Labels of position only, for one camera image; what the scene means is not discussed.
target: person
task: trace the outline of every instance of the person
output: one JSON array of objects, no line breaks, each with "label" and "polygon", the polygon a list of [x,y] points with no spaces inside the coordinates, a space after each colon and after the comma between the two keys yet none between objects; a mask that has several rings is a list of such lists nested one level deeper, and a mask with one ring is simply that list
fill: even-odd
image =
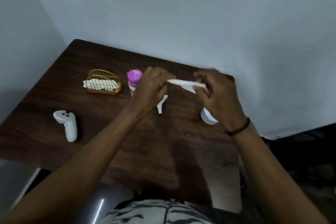
[{"label": "person", "polygon": [[[227,131],[241,155],[260,200],[275,223],[328,223],[283,169],[248,122],[236,86],[217,70],[195,72],[209,92],[196,87],[204,106]],[[107,170],[128,132],[160,102],[174,75],[148,67],[133,98],[104,130],[83,146],[65,165],[50,174],[2,219],[2,224],[71,222]],[[100,223],[211,223],[195,209],[162,199],[134,201],[111,211]]]}]

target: purple lid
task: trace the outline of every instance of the purple lid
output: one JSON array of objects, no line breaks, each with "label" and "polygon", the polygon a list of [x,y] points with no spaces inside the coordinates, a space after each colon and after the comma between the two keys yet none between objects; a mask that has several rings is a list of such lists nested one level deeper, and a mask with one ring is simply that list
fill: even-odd
[{"label": "purple lid", "polygon": [[136,85],[142,76],[142,72],[138,69],[133,69],[127,72],[127,79],[130,84]]}]

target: bottle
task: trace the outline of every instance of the bottle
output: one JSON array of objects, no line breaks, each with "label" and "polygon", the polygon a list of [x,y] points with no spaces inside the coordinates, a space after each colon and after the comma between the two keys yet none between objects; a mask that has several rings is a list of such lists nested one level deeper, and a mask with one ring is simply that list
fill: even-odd
[{"label": "bottle", "polygon": [[214,124],[218,123],[218,121],[214,117],[212,117],[212,115],[210,114],[210,112],[206,108],[202,109],[201,118],[206,124],[209,124],[209,125],[214,125]]},{"label": "bottle", "polygon": [[142,76],[142,72],[138,69],[133,69],[127,72],[128,86],[131,89],[132,96],[135,91],[135,87],[137,83],[140,81],[141,76]]}]

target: hand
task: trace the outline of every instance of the hand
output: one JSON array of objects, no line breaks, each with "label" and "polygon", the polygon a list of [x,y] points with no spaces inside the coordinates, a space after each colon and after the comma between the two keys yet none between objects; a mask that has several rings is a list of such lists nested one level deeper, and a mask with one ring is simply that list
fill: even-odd
[{"label": "hand", "polygon": [[163,99],[169,86],[167,80],[175,78],[163,68],[147,67],[136,85],[129,107],[141,117],[145,116]]},{"label": "hand", "polygon": [[235,83],[215,69],[200,70],[194,76],[208,87],[209,93],[200,87],[194,88],[211,115],[223,123],[228,131],[241,128],[247,118],[238,100]]}]

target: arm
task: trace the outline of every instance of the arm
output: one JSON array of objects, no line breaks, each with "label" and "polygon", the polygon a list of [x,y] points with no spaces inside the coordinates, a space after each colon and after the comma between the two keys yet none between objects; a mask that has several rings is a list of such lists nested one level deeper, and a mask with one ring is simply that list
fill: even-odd
[{"label": "arm", "polygon": [[[195,90],[210,113],[228,131],[241,128],[247,118],[234,82],[217,70],[202,70],[195,77],[209,87],[209,94],[199,87]],[[262,203],[276,223],[328,223],[274,157],[252,123],[233,136],[233,141]]]},{"label": "arm", "polygon": [[129,105],[68,163],[50,174],[1,221],[7,223],[70,222],[95,189],[128,132],[163,98],[175,78],[166,70],[148,67]]}]

